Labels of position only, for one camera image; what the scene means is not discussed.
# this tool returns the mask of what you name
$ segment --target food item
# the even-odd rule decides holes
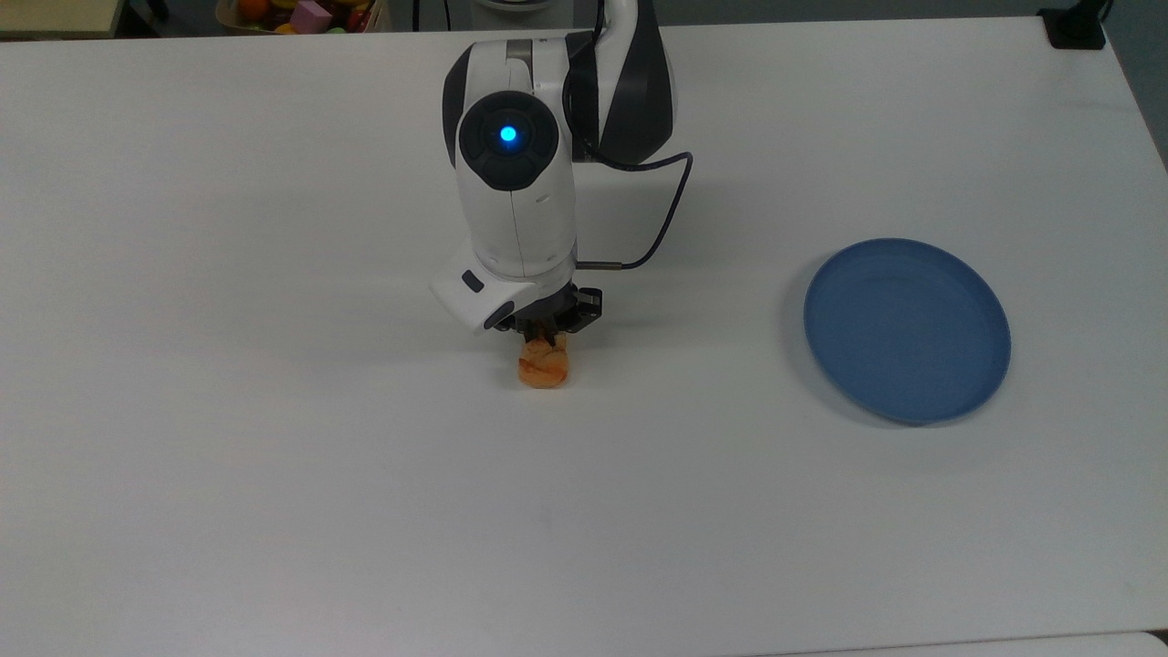
[[[236,8],[239,11],[239,18],[248,21],[258,23],[264,20],[264,15],[267,14],[267,9],[271,7],[269,0],[239,0],[236,4]]]
[[[300,0],[296,9],[292,11],[292,20],[288,23],[299,34],[320,34],[328,29],[333,22],[333,16],[324,7],[312,0]]]
[[[349,32],[357,33],[364,32],[369,23],[369,5],[362,5],[360,7],[354,7],[353,12],[349,14],[349,20],[346,27]]]
[[[526,343],[519,354],[519,380],[533,388],[558,388],[568,380],[568,336],[554,337],[555,346],[542,337]]]

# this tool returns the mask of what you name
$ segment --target orange fruit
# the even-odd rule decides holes
[[[252,23],[264,20],[264,14],[271,4],[267,0],[239,0],[236,7],[239,9],[239,18]]]

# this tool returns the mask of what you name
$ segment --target blue plate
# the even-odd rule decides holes
[[[989,285],[912,240],[870,240],[832,256],[807,289],[804,330],[840,389],[909,424],[978,408],[1010,361],[1010,328]]]

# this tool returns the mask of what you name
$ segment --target fruit basket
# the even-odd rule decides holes
[[[298,7],[304,4],[298,0],[218,0],[215,19],[231,35],[390,32],[385,0],[306,2],[311,6]]]

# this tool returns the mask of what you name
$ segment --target pink block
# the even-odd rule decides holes
[[[288,22],[300,34],[320,34],[328,29],[333,15],[312,0],[300,0],[296,4],[296,9],[292,9],[292,19]]]

